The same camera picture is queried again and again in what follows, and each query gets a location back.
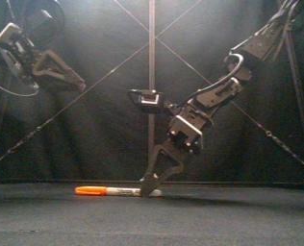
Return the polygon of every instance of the orange marker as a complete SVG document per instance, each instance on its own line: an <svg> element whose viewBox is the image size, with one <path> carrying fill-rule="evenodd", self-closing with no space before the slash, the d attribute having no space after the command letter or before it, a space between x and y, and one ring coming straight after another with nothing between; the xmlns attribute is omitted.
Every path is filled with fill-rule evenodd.
<svg viewBox="0 0 304 246"><path fill-rule="evenodd" d="M75 188L75 194L91 196L140 196L140 189L105 186L80 186ZM155 189L149 196L160 196L160 190Z"/></svg>

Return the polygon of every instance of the dark floor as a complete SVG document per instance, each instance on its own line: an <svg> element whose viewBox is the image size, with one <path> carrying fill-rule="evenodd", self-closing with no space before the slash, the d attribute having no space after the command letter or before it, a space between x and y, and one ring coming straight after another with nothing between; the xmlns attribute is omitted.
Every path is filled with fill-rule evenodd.
<svg viewBox="0 0 304 246"><path fill-rule="evenodd" d="M80 185L0 184L0 246L304 246L302 189L163 185L144 199L77 196Z"/></svg>

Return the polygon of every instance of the metal pole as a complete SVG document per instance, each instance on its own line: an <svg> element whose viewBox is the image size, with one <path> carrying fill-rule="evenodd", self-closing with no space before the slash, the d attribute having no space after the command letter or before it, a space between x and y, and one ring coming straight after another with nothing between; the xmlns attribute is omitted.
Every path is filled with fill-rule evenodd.
<svg viewBox="0 0 304 246"><path fill-rule="evenodd" d="M154 90L154 63L155 63L155 3L149 0L149 90ZM154 147L154 115L148 114L148 156Z"/></svg>

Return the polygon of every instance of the black curtain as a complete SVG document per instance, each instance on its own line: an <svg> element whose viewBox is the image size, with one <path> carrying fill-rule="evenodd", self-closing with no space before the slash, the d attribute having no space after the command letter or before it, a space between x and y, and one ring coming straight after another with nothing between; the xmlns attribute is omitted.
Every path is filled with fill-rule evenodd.
<svg viewBox="0 0 304 246"><path fill-rule="evenodd" d="M47 2L40 4L48 10ZM21 3L13 1L16 15ZM59 3L65 26L48 48L84 78L87 92L80 99L79 92L44 90L32 98L5 95L0 156L52 121L3 158L0 178L137 181L147 167L148 120L125 92L148 88L148 0ZM276 9L275 1L264 0L155 1L155 89L171 102L218 79L230 48L262 27ZM219 110L214 127L203 132L202 154L171 180L304 181L302 165L255 125L271 131L304 159L286 49L255 71L234 103ZM164 115L155 117L155 143L166 139L168 122Z"/></svg>

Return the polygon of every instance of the marker cap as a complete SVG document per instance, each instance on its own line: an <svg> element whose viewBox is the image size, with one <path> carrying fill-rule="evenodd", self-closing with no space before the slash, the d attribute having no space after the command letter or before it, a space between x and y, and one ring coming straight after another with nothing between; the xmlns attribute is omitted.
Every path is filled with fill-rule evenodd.
<svg viewBox="0 0 304 246"><path fill-rule="evenodd" d="M75 188L76 195L91 195L91 196L104 196L105 187L104 186L80 186Z"/></svg>

